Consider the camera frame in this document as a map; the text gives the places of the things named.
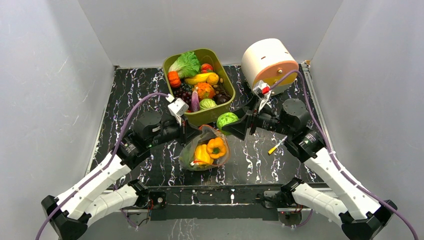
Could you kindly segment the green bumpy citrus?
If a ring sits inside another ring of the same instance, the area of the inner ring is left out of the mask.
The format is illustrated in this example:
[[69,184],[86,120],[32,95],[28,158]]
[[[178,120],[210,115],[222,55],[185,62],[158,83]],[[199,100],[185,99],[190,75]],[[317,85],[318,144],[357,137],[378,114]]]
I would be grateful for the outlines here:
[[233,112],[226,112],[226,113],[221,114],[217,118],[217,120],[216,120],[216,127],[219,129],[219,131],[222,134],[228,136],[228,135],[231,135],[231,133],[224,131],[223,130],[223,127],[225,125],[234,123],[234,122],[236,122],[238,120],[239,120],[239,117],[236,114],[234,114]]

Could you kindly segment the green leafy vegetable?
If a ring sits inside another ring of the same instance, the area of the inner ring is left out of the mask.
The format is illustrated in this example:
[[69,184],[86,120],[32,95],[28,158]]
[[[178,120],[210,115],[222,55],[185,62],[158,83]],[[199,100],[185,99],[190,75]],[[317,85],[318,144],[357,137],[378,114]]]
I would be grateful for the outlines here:
[[180,167],[184,170],[193,171],[192,162],[195,159],[195,151],[192,148],[184,148],[179,155]]

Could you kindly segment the orange yellow bell pepper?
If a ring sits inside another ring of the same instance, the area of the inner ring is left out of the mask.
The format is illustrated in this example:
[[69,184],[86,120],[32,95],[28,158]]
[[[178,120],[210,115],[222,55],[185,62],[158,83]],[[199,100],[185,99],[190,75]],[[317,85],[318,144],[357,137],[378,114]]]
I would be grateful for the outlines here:
[[212,159],[219,159],[227,153],[227,148],[223,139],[216,137],[208,141],[206,151]]

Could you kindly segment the clear zip top bag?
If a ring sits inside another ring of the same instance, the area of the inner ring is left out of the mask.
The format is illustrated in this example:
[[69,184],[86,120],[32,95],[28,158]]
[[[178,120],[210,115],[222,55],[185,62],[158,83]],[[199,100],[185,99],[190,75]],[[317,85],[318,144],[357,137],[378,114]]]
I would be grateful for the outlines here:
[[209,125],[202,125],[199,130],[201,134],[182,149],[178,158],[180,167],[198,172],[224,165],[230,159],[226,136]]

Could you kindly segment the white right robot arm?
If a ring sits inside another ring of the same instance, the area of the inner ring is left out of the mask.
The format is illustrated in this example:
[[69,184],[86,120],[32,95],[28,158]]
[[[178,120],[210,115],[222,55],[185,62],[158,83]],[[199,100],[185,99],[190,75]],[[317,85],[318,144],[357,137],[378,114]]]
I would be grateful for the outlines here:
[[286,100],[280,113],[272,112],[269,106],[260,110],[259,106],[253,99],[236,111],[238,120],[225,124],[222,130],[241,140],[257,128],[285,135],[286,149],[334,192],[330,196],[293,178],[265,200],[288,207],[307,206],[340,226],[349,239],[373,239],[387,225],[396,205],[391,200],[378,202],[362,192],[361,185],[353,182],[343,166],[334,163],[321,135],[308,127],[311,115],[301,100]]

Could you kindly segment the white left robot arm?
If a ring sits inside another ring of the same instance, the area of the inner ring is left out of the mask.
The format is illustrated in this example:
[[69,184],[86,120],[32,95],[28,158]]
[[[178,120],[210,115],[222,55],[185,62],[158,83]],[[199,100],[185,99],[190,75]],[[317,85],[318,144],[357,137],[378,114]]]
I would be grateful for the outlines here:
[[151,148],[173,140],[184,146],[202,132],[185,116],[177,120],[155,111],[141,114],[124,130],[117,147],[89,174],[69,190],[41,201],[48,222],[61,240],[79,239],[90,225],[122,208],[146,208],[153,203],[152,194],[138,180],[108,194],[104,191],[149,158]]

